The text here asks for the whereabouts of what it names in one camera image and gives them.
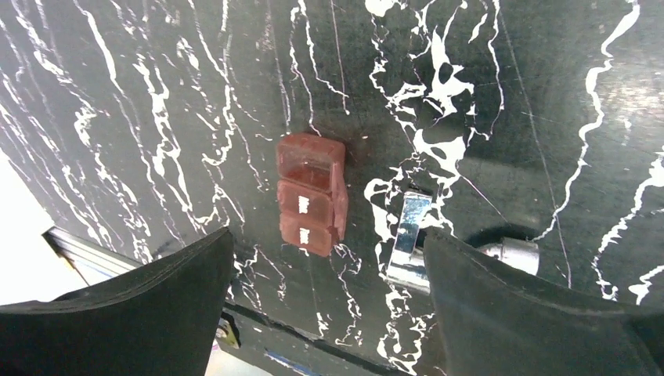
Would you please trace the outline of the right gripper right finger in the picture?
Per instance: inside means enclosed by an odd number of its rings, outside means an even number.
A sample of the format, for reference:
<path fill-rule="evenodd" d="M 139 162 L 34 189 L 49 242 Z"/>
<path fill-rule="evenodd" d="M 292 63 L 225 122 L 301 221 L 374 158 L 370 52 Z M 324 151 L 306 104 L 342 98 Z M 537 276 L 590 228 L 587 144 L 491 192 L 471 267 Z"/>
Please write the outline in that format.
<path fill-rule="evenodd" d="M 449 375 L 660 375 L 663 311 L 552 284 L 442 231 L 424 263 Z"/>

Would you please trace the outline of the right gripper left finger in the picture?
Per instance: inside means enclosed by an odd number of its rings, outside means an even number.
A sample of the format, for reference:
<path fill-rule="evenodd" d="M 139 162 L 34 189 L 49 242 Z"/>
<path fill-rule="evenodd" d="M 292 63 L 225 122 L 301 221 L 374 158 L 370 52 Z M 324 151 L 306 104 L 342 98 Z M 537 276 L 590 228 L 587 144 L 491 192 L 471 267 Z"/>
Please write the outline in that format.
<path fill-rule="evenodd" d="M 233 274 L 226 228 L 51 302 L 1 308 L 4 375 L 202 375 Z"/>

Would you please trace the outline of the red weekly pill organizer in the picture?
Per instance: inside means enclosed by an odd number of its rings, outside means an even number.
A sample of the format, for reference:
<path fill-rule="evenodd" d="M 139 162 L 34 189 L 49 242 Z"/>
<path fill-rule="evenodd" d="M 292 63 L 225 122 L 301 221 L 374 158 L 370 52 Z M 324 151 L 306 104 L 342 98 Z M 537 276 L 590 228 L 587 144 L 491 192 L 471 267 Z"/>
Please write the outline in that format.
<path fill-rule="evenodd" d="M 313 134 L 294 133 L 279 141 L 277 201 L 284 242 L 327 257 L 344 240 L 345 155 L 343 143 Z"/>

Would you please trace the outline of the chrome metal faucet fitting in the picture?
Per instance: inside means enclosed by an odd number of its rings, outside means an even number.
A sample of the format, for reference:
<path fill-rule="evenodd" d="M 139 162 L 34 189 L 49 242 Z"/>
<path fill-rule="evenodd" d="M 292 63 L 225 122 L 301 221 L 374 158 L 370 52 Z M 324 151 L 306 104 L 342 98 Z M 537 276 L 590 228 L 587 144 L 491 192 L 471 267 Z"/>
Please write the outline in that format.
<path fill-rule="evenodd" d="M 424 217 L 431 203 L 430 195 L 416 190 L 406 191 L 395 243 L 385 271 L 391 283 L 424 295 L 429 295 L 431 290 L 424 262 Z M 533 276 L 539 271 L 539 247 L 527 240 L 502 237 L 475 250 Z"/>

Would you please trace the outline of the aluminium frame rail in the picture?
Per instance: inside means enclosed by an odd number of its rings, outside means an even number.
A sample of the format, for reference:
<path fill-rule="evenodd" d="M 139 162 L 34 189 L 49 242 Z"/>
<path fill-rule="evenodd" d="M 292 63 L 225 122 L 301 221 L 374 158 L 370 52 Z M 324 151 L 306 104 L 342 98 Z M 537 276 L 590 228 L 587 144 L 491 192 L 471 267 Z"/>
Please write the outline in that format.
<path fill-rule="evenodd" d="M 43 237 L 57 255 L 69 262 L 87 285 L 101 283 L 142 265 L 58 227 L 47 230 Z"/>

